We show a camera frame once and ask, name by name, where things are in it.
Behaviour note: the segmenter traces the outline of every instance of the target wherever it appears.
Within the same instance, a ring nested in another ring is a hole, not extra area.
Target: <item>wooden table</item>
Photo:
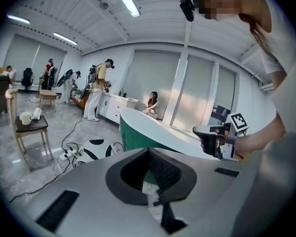
[[[43,100],[50,100],[50,105],[51,105],[51,100],[54,101],[54,111],[56,111],[56,105],[55,105],[55,100],[57,97],[57,94],[51,90],[46,90],[46,89],[41,89],[39,91],[40,94],[40,100],[39,100],[39,107],[40,109],[42,108],[43,105]]]

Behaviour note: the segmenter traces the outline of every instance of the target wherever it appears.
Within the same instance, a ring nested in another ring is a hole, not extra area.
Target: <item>vr headset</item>
[[[206,19],[211,19],[210,9],[206,9],[204,4],[202,2],[200,3],[199,0],[180,0],[180,8],[189,22],[194,20],[195,8],[199,8],[199,13]]]

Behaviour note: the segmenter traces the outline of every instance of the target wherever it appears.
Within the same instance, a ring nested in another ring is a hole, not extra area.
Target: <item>sitting woman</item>
[[[158,93],[153,91],[149,96],[148,106],[143,111],[144,114],[152,117],[153,119],[157,119],[159,101],[157,100]]]

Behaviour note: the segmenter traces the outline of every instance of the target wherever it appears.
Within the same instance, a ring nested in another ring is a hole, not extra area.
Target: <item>gray floor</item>
[[[38,104],[28,102],[34,97],[34,94],[18,94],[18,114],[26,110],[34,111]],[[82,109],[74,103],[57,103],[56,112],[54,112],[53,107],[46,101],[42,111],[48,122],[51,148],[60,148],[62,138],[58,136],[65,137],[72,131],[75,123],[81,118]],[[105,118],[100,118],[99,122],[82,118],[82,122],[77,124],[75,131],[67,139],[83,143],[90,139],[101,138],[110,143],[121,142],[118,125]],[[27,169],[18,151],[8,114],[3,113],[0,116],[0,193],[8,200],[18,194],[35,191],[54,179],[51,167],[55,161],[51,160],[49,155],[42,155],[45,148],[40,135],[27,136],[23,140],[27,149],[26,158],[29,165],[34,168],[32,172]],[[67,165],[67,161],[60,162],[63,170]],[[60,173],[57,166],[54,166],[54,173],[56,175]],[[37,194],[17,198],[13,204],[22,209]]]

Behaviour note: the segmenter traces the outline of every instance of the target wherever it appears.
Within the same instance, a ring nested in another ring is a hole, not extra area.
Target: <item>wooden chair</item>
[[[13,133],[14,133],[14,138],[16,140],[16,144],[19,147],[19,150],[21,152],[23,160],[25,161],[29,170],[31,171],[32,168],[29,166],[28,162],[25,159],[26,149],[24,147],[22,137],[32,135],[35,133],[40,133],[41,138],[43,140],[43,144],[45,145],[46,143],[45,143],[44,137],[43,137],[43,132],[44,132],[51,159],[54,159],[54,156],[52,154],[49,140],[48,140],[48,135],[47,135],[48,123],[47,123],[45,117],[41,116],[39,120],[32,120],[31,124],[23,125],[22,121],[20,121],[20,118],[17,115],[17,111],[16,111],[16,109],[17,109],[16,108],[17,93],[18,93],[17,89],[8,89],[5,92],[5,97],[7,99],[7,105],[8,105],[8,109],[9,109],[9,115],[10,115],[10,120],[11,120],[12,129],[13,129]]]

